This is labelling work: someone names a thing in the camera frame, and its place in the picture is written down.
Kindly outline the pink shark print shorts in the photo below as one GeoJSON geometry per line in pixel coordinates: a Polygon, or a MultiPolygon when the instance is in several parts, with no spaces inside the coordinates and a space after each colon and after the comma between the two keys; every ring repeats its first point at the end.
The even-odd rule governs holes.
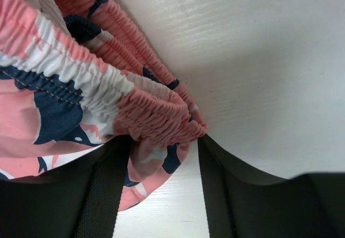
{"type": "Polygon", "coordinates": [[[114,0],[1,0],[1,179],[134,141],[119,210],[142,202],[207,124],[114,0]]]}

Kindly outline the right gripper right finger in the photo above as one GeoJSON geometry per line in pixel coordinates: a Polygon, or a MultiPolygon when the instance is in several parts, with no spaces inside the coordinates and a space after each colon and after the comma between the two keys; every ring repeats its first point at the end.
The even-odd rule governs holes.
{"type": "Polygon", "coordinates": [[[284,179],[198,140],[211,237],[344,237],[344,174],[284,179]]]}

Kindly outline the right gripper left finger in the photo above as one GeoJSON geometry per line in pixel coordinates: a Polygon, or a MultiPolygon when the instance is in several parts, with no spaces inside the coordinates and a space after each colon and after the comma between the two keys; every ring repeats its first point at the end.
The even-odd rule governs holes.
{"type": "Polygon", "coordinates": [[[39,176],[1,181],[1,237],[112,237],[131,139],[39,176]]]}

